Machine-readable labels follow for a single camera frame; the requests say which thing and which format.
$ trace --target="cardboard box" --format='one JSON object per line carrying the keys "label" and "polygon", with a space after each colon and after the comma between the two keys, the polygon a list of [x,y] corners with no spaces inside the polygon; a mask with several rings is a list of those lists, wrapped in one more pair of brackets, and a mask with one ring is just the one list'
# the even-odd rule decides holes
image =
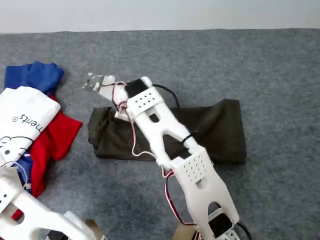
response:
{"label": "cardboard box", "polygon": [[193,240],[196,230],[193,226],[179,224],[171,240]]}

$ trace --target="white wall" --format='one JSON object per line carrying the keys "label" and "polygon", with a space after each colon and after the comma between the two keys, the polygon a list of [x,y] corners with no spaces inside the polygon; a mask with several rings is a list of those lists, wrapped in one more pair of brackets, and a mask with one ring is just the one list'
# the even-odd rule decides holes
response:
{"label": "white wall", "polygon": [[0,33],[320,28],[320,0],[1,0]]}

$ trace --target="folded shirt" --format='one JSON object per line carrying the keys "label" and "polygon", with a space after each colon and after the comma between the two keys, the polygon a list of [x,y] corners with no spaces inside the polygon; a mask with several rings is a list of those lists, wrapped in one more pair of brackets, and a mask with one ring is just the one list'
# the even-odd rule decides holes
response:
{"label": "folded shirt", "polygon": [[[171,108],[199,145],[206,148],[214,163],[245,164],[246,142],[240,102],[223,99],[212,106]],[[115,118],[111,107],[93,109],[88,123],[89,142],[98,158],[118,160],[154,160],[148,154],[132,155],[133,139],[130,124]],[[137,125],[135,152],[150,151],[150,145]],[[171,136],[163,136],[164,147],[171,159],[184,156],[183,144]]]}
{"label": "folded shirt", "polygon": [[41,91],[21,86],[0,94],[0,154],[3,161],[17,161],[60,110]]}

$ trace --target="blue cloth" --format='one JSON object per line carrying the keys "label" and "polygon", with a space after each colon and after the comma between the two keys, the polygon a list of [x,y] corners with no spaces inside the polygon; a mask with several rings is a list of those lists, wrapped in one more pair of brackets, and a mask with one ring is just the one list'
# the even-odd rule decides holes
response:
{"label": "blue cloth", "polygon": [[33,164],[33,161],[32,161],[32,158],[30,156],[30,152],[27,150],[25,151],[25,153],[23,154],[22,157],[20,157],[18,159],[18,161],[16,161],[18,164],[20,164],[24,170],[25,170],[25,173],[24,171],[21,169],[21,167],[19,167],[18,165],[16,165],[18,167],[18,175],[19,175],[19,178],[20,178],[20,181],[22,183],[22,185],[25,185],[25,183],[27,183],[28,185],[26,186],[25,190],[32,194],[32,186],[31,186],[31,169],[32,169],[32,164]]}
{"label": "blue cloth", "polygon": [[[22,66],[7,66],[5,69],[4,88],[17,89],[20,86],[38,89],[46,95],[50,95],[64,75],[64,71],[55,63],[44,64],[35,61]],[[31,184],[31,169],[33,160],[29,151],[17,161],[25,170],[27,184]],[[22,185],[26,182],[24,171],[18,166],[18,174]],[[26,191],[32,193],[32,186]]]}
{"label": "blue cloth", "polygon": [[64,71],[55,63],[44,64],[35,61],[22,66],[7,66],[4,88],[32,87],[49,96],[63,75]]}

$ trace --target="white t-shirt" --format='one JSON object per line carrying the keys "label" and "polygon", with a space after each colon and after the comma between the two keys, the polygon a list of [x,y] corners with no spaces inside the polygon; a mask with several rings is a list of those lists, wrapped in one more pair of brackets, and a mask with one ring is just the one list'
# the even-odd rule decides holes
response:
{"label": "white t-shirt", "polygon": [[17,161],[60,108],[56,101],[35,88],[6,88],[0,94],[0,166]]}

